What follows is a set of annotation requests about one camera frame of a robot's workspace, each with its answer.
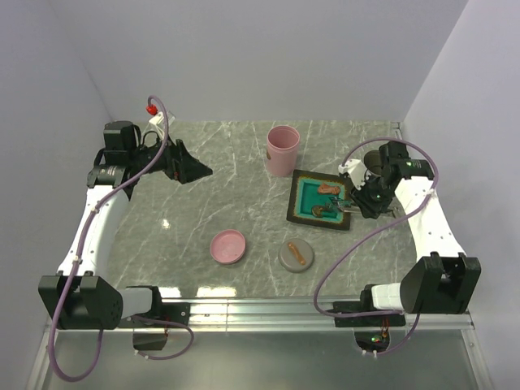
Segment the metal tongs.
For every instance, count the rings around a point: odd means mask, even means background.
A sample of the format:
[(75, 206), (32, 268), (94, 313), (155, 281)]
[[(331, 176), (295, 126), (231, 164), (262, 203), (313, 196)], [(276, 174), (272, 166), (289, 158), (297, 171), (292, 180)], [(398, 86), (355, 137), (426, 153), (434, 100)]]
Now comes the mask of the metal tongs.
[(360, 214), (361, 209), (349, 199), (329, 197), (322, 205), (322, 212), (327, 216), (338, 215), (341, 213)]

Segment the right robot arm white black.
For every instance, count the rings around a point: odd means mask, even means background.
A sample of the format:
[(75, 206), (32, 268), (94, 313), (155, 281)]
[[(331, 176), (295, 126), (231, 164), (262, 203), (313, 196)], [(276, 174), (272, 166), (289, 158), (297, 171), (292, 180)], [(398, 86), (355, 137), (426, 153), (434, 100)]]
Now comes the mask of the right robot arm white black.
[(338, 172), (353, 184), (350, 197), (362, 216), (377, 219), (398, 201), (409, 224), (417, 261), (403, 280), (370, 287), (369, 298), (358, 306), (364, 323), (375, 325), (388, 310), (408, 314), (466, 312), (481, 275), (476, 257), (466, 255), (444, 215), (436, 186), (438, 170), (431, 158), (411, 158), (411, 143), (379, 139), (379, 162), (371, 169), (347, 154)]

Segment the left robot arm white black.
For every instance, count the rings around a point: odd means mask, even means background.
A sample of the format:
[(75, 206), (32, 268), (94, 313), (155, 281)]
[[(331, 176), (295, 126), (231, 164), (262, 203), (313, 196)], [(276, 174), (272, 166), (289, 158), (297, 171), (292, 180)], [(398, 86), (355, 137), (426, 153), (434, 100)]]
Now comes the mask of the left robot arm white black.
[(156, 286), (116, 289), (106, 281), (107, 262), (124, 212), (137, 185), (137, 174), (162, 172), (180, 184), (213, 171), (194, 158), (181, 139), (165, 133), (172, 121), (153, 116), (141, 131), (130, 121), (107, 123), (105, 145), (87, 175), (84, 213), (71, 248), (54, 275), (41, 277), (38, 292), (60, 330), (112, 330), (136, 315), (147, 327), (164, 317)]

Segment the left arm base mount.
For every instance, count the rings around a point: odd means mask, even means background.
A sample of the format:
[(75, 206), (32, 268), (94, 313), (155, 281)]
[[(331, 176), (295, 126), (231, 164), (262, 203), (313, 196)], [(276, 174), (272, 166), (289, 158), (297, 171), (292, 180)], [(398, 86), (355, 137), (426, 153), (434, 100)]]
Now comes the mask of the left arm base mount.
[(189, 344), (189, 303), (163, 303), (156, 310), (132, 317), (132, 345), (141, 353), (170, 355)]

